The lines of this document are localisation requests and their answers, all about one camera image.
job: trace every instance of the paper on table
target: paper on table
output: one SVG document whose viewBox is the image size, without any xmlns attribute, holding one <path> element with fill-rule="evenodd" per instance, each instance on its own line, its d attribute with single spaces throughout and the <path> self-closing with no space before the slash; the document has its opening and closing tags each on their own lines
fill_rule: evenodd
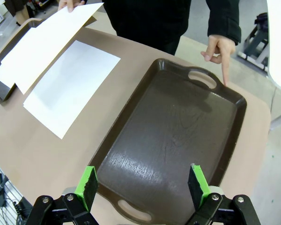
<svg viewBox="0 0 281 225">
<path fill-rule="evenodd" d="M 23 94 L 102 4 L 78 6 L 71 13 L 67 7 L 63 8 L 35 29 L 37 43 L 30 39 L 25 47 L 2 61 L 2 64 L 13 68 L 15 83 Z"/>
<path fill-rule="evenodd" d="M 12 79 L 13 71 L 4 65 L 0 65 L 0 81 L 4 83 L 9 88 L 15 84 Z"/>
<path fill-rule="evenodd" d="M 62 139 L 119 60 L 74 41 L 27 97 L 24 108 Z"/>
</svg>

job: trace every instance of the white table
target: white table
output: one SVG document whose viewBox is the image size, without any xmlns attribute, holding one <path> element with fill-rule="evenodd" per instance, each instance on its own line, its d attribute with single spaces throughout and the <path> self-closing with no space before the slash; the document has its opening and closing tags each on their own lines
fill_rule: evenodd
<svg viewBox="0 0 281 225">
<path fill-rule="evenodd" d="M 272 81 L 281 88 L 281 0 L 267 0 L 269 20 L 269 71 Z M 274 119 L 271 129 L 281 124 L 281 116 Z"/>
</svg>

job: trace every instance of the beige tabletop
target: beige tabletop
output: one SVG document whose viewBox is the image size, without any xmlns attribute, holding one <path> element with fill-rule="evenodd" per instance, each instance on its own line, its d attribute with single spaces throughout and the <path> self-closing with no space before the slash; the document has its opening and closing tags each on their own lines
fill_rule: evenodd
<svg viewBox="0 0 281 225">
<path fill-rule="evenodd" d="M 66 188 L 78 184 L 85 166 L 155 59 L 193 65 L 145 45 L 88 28 L 82 28 L 63 51 L 75 39 L 121 60 L 62 140 L 23 108 L 33 87 L 25 95 L 16 89 L 0 105 L 0 167 L 31 203 L 40 195 L 58 198 Z M 221 183 L 225 194 L 233 197 L 251 194 L 265 152 L 270 112 L 264 102 L 247 91 L 232 83 L 229 87 L 247 101 L 243 127 Z M 99 224 L 133 224 L 100 195 L 96 195 L 91 212 Z"/>
</svg>

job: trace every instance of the screw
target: screw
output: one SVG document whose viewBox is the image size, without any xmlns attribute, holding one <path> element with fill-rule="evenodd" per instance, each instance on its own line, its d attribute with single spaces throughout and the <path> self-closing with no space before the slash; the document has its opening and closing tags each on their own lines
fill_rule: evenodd
<svg viewBox="0 0 281 225">
<path fill-rule="evenodd" d="M 217 201 L 217 200 L 219 200 L 219 196 L 218 195 L 212 195 L 212 199 Z"/>
<path fill-rule="evenodd" d="M 73 199 L 74 199 L 74 196 L 73 196 L 73 195 L 68 195 L 68 196 L 67 196 L 67 200 L 68 200 L 68 201 L 71 201 L 71 200 L 73 200 Z"/>
<path fill-rule="evenodd" d="M 239 197 L 237 200 L 238 200 L 240 203 L 243 203 L 243 202 L 244 202 L 244 198 L 242 198 L 242 197 Z"/>
<path fill-rule="evenodd" d="M 43 198 L 43 203 L 47 203 L 47 202 L 49 202 L 49 198 L 48 197 Z"/>
</svg>

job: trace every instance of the stack of paper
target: stack of paper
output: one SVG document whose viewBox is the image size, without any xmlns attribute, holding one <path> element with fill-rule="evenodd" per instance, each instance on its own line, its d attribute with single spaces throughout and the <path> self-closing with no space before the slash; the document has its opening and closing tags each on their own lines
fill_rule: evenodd
<svg viewBox="0 0 281 225">
<path fill-rule="evenodd" d="M 0 81 L 9 87 L 15 83 L 23 94 L 26 93 L 102 4 L 78 6 L 71 13 L 65 7 L 37 28 L 31 28 L 2 60 Z"/>
<path fill-rule="evenodd" d="M 36 85 L 24 107 L 62 139 L 119 60 L 74 41 Z"/>
</svg>

